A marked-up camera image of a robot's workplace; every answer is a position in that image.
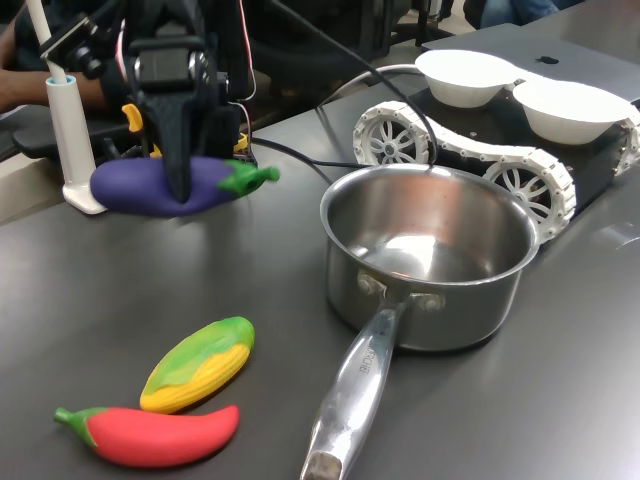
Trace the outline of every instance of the table surface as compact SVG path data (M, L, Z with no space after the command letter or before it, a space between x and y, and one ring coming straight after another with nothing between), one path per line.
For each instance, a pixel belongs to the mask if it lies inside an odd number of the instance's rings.
M405 93L421 82L398 80ZM357 118L389 98L376 86L258 134L352 161ZM288 157L256 154L281 168L281 181L193 218L88 218L60 205L0 227L1 478L298 478L354 332L325 302L318 205L327 184ZM640 235L639 201L632 172L589 207L528 268L483 348L398 351L350 478L637 478L640 242L629 239ZM128 470L53 423L59 406L136 407L170 348L234 315L254 323L255 350L193 411L240 408L239 431L214 458Z
M640 63L638 0L587 0L522 28Z

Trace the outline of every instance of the laptop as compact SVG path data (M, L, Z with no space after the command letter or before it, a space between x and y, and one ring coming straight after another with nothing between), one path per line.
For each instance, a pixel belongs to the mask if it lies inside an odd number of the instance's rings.
M472 50L552 78L601 88L640 103L640 65L511 25L424 43L426 50Z

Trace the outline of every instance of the white stand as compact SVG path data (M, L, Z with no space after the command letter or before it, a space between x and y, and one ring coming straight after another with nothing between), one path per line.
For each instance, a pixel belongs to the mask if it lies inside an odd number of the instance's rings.
M27 0L27 7L38 41L42 44L51 37L42 3L40 0ZM106 208L93 198L89 187L96 163L76 79L67 76L62 68L51 62L49 70L52 78L47 80L47 94L64 174L62 194L67 202L84 213L95 215L104 212Z

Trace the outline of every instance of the yellow corn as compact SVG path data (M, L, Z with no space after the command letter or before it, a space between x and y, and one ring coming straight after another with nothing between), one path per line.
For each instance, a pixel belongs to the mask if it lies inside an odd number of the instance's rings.
M140 408L147 412L173 413L211 395L242 368L249 358L249 352L246 345L236 344L225 353L212 355L184 385L168 385L151 395L143 393Z

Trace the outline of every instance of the yellow clip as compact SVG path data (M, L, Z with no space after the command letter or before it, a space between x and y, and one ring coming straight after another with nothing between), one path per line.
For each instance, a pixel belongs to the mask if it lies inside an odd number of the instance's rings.
M246 149L249 146L249 139L244 133L240 134L240 140L236 143L236 146L233 147L233 153L238 153L241 150Z
M122 111L127 116L127 120L129 120L129 131L131 133L141 132L143 128L143 122L142 115L140 115L140 110L138 110L138 107L130 103L122 107Z
M153 152L151 152L151 158L162 158L162 152L155 143L153 144Z

